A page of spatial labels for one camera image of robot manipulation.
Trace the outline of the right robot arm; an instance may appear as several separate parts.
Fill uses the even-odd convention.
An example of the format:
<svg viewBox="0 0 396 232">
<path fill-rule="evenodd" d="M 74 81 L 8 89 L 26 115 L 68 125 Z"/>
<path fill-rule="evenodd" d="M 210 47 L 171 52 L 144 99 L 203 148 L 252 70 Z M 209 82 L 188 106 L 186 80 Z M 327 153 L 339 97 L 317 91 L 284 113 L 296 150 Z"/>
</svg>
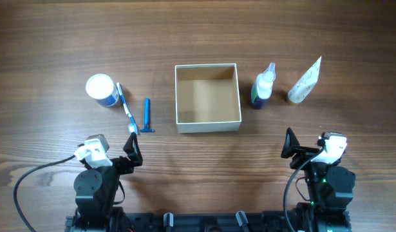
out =
<svg viewBox="0 0 396 232">
<path fill-rule="evenodd" d="M 346 208 L 354 197 L 356 175 L 339 165 L 347 138 L 342 133 L 324 132 L 316 145 L 317 148 L 301 146 L 292 129 L 286 130 L 281 157 L 291 158 L 290 168 L 294 170 L 283 194 L 286 227 L 289 231 L 351 231 Z M 309 198 L 289 211 L 288 191 L 300 171 L 304 172 Z"/>
</svg>

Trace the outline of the blue disposable razor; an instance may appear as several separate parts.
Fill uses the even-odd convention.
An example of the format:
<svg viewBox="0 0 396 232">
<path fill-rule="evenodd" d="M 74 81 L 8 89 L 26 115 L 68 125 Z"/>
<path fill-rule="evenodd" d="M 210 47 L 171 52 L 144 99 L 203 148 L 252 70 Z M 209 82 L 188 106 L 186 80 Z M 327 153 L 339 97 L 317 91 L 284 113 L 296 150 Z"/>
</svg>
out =
<svg viewBox="0 0 396 232">
<path fill-rule="evenodd" d="M 145 98 L 145 101 L 144 101 L 144 128 L 140 130 L 142 133 L 154 132 L 154 129 L 150 128 L 150 123 L 151 123 L 150 105 L 151 105 L 150 99 Z"/>
</svg>

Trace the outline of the white-lidded blue round container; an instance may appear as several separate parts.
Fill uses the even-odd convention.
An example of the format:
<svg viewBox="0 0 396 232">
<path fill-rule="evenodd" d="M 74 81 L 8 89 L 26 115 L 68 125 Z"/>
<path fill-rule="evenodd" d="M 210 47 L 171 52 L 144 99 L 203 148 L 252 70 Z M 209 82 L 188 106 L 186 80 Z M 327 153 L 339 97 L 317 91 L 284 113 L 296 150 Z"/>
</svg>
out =
<svg viewBox="0 0 396 232">
<path fill-rule="evenodd" d="M 112 107 L 119 101 L 118 90 L 110 76 L 95 74 L 86 82 L 85 90 L 99 105 Z"/>
</svg>

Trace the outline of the blue and white toothbrush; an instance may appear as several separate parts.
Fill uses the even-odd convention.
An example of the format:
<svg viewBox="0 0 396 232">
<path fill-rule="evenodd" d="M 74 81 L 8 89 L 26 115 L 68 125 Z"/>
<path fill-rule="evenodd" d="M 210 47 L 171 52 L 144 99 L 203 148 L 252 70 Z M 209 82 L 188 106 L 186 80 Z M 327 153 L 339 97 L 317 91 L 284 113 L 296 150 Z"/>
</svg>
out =
<svg viewBox="0 0 396 232">
<path fill-rule="evenodd" d="M 131 114 L 131 112 L 129 110 L 129 107 L 127 106 L 127 103 L 126 103 L 126 100 L 124 97 L 124 92 L 123 92 L 122 86 L 119 82 L 117 83 L 117 90 L 118 90 L 118 95 L 120 97 L 120 100 L 122 101 L 125 114 L 129 117 L 129 119 L 131 121 L 130 124 L 128 125 L 128 130 L 130 133 L 138 134 L 138 126 L 135 122 L 133 115 Z"/>
</svg>

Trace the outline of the white-capped blue spray bottle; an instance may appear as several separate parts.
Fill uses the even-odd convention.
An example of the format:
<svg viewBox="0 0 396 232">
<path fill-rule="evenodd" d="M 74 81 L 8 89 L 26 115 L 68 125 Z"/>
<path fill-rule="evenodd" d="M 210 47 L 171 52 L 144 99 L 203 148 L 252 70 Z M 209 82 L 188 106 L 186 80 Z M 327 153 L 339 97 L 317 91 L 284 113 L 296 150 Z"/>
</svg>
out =
<svg viewBox="0 0 396 232">
<path fill-rule="evenodd" d="M 276 64 L 270 63 L 269 67 L 258 74 L 251 89 L 251 104 L 255 109 L 262 108 L 272 94 L 272 88 L 276 79 Z"/>
</svg>

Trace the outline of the white squeeze tube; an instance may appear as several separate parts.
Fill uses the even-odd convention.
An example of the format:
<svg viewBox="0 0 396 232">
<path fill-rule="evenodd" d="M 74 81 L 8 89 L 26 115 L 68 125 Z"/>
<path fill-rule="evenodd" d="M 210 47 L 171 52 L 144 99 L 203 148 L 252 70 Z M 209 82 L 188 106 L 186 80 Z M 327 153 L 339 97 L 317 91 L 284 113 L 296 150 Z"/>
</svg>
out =
<svg viewBox="0 0 396 232">
<path fill-rule="evenodd" d="M 319 79 L 321 57 L 303 74 L 297 83 L 290 89 L 287 101 L 290 104 L 299 104 L 305 100 Z"/>
</svg>

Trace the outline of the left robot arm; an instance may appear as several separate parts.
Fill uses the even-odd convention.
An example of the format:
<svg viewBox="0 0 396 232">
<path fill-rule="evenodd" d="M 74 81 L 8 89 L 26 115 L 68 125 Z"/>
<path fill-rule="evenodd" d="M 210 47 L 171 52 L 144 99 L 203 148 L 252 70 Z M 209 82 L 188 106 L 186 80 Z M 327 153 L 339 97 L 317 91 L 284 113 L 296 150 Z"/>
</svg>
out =
<svg viewBox="0 0 396 232">
<path fill-rule="evenodd" d="M 74 155 L 86 168 L 73 187 L 77 208 L 65 223 L 66 231 L 134 231 L 135 227 L 116 201 L 118 189 L 123 189 L 120 176 L 131 174 L 141 166 L 143 158 L 137 135 L 131 133 L 123 147 L 126 156 L 111 159 L 106 155 L 109 144 L 103 134 L 89 136 Z"/>
</svg>

